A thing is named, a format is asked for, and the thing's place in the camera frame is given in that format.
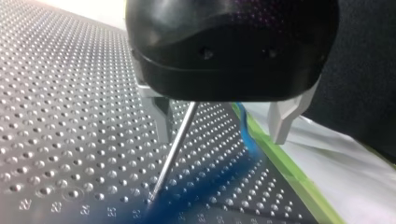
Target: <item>hole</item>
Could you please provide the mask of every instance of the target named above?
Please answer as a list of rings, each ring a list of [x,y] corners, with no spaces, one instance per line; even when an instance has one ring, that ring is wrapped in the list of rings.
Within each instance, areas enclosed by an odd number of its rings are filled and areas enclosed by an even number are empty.
[[[214,56],[213,50],[208,47],[202,47],[199,50],[199,54],[201,55],[201,57],[204,60],[209,60],[209,59],[213,58],[213,56]]]
[[[78,191],[76,191],[76,190],[69,191],[69,196],[72,197],[72,198],[77,198],[78,197]]]

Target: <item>thin metal needle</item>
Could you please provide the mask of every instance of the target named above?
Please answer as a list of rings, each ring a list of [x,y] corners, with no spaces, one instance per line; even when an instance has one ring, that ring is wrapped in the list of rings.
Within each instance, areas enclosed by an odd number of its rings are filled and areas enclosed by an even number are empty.
[[[152,193],[149,196],[149,199],[151,201],[153,201],[157,197],[158,193],[162,190],[165,180],[168,178],[170,174],[171,168],[175,163],[177,154],[181,149],[181,144],[183,143],[184,138],[186,137],[186,133],[189,130],[192,120],[198,109],[198,105],[199,103],[191,102],[189,108],[186,111],[186,114],[184,115],[184,119],[181,122],[180,129],[177,132],[175,140],[173,141],[172,147],[169,151],[168,157],[166,158],[165,164],[163,165],[163,169],[161,170],[161,174],[158,179],[158,182],[155,185],[154,191],[152,191]]]

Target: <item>blue object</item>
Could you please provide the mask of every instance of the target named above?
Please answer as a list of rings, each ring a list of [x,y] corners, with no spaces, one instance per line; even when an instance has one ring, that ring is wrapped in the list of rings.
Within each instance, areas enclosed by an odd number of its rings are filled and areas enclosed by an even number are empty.
[[[261,158],[262,154],[261,149],[259,145],[257,145],[256,141],[253,139],[253,137],[250,136],[248,132],[248,115],[245,107],[241,103],[236,103],[236,105],[239,108],[239,111],[241,113],[241,135],[242,135],[242,140],[245,143],[245,146],[247,147],[249,155],[255,159],[258,160]]]

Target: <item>dimpled metal plate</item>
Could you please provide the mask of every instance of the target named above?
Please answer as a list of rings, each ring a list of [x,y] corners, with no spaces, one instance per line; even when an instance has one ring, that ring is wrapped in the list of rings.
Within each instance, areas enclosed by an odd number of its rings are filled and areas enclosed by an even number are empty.
[[[13,0],[0,31],[1,223],[141,223],[170,145],[141,105],[126,34]],[[172,107],[175,136],[187,103]],[[200,105],[163,223],[315,222],[271,162],[248,157],[238,122],[229,104]]]

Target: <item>black wall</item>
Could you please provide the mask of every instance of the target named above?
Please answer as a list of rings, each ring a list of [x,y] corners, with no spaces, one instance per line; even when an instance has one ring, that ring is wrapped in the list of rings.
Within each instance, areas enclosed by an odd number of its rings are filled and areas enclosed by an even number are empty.
[[[340,0],[341,20],[308,118],[396,161],[396,0]]]

